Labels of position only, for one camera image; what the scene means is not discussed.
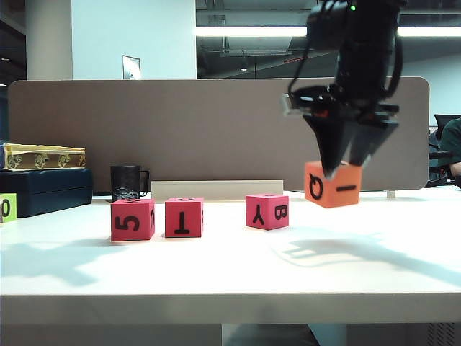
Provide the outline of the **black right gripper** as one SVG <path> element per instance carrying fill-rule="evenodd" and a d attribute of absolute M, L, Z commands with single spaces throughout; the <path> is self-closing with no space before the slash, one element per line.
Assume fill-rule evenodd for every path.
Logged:
<path fill-rule="evenodd" d="M 393 121 L 397 105 L 363 106 L 339 97 L 333 84 L 289 92 L 289 111 L 300 113 L 315 134 L 326 179 L 335 177 L 351 140 L 349 163 L 363 166 L 399 126 Z M 359 123 L 356 132 L 353 122 Z"/>

